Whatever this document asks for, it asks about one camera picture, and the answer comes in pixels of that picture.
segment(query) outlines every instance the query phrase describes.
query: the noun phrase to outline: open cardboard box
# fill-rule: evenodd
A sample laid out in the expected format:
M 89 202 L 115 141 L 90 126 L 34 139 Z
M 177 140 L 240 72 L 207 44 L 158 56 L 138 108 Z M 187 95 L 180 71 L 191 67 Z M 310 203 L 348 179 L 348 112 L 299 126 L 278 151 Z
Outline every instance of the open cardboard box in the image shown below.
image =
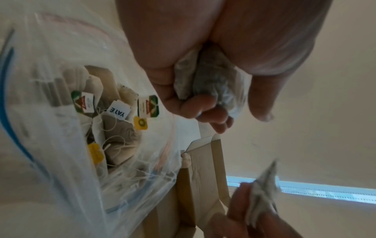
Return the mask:
M 175 186 L 149 213 L 132 237 L 192 238 L 214 213 L 225 213 L 227 187 L 221 139 L 214 135 L 188 147 L 191 165 L 180 169 Z

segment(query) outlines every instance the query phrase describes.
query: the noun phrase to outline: hand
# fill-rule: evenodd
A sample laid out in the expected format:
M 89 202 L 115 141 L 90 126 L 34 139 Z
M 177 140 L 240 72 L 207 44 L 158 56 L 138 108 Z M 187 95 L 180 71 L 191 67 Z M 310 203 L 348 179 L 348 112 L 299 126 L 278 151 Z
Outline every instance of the hand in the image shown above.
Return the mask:
M 273 213 L 262 214 L 257 228 L 246 225 L 251 183 L 242 183 L 232 196 L 227 216 L 215 214 L 204 230 L 205 238 L 302 238 L 289 224 Z
M 214 98 L 177 98 L 175 62 L 197 45 L 217 43 L 235 65 L 253 75 L 249 109 L 255 118 L 269 121 L 280 90 L 311 53 L 331 2 L 117 0 L 117 8 L 134 56 L 165 107 L 223 133 L 233 119 L 215 106 Z

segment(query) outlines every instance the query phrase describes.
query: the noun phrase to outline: ziplock bag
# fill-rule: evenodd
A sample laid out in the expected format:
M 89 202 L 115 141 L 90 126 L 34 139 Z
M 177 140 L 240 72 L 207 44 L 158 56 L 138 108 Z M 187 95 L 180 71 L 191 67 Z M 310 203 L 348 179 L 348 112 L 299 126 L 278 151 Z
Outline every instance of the ziplock bag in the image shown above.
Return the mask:
M 91 234 L 128 237 L 175 183 L 174 116 L 159 104 L 135 155 L 99 182 L 61 69 L 106 68 L 117 84 L 154 95 L 126 38 L 74 1 L 8 0 L 0 13 L 0 161 L 12 171 L 0 178 L 3 200 L 28 200 L 32 189 L 21 196 L 9 188 L 43 181 Z M 42 193 L 32 197 L 44 202 Z

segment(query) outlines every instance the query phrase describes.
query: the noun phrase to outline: yellow tag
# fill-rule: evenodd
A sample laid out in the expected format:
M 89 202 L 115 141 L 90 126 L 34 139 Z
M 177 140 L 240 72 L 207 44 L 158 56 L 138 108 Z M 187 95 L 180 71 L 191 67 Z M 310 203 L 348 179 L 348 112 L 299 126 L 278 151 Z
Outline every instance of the yellow tag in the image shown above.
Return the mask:
M 91 143 L 90 145 L 87 145 L 87 147 L 89 148 L 91 159 L 93 160 L 94 165 L 97 165 L 104 160 L 105 156 L 100 150 L 101 147 L 98 143 Z
M 148 123 L 146 119 L 139 118 L 138 116 L 135 116 L 133 118 L 134 128 L 136 130 L 147 130 L 148 129 Z

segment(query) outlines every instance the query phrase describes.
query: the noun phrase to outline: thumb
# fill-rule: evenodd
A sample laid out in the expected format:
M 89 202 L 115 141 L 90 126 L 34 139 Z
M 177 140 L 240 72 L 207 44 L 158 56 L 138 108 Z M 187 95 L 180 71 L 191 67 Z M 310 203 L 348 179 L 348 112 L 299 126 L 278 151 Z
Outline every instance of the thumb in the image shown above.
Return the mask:
M 248 106 L 252 115 L 263 122 L 273 119 L 274 102 L 291 74 L 253 76 L 248 93 Z
M 272 212 L 262 214 L 257 225 L 268 238 L 303 238 L 287 222 Z

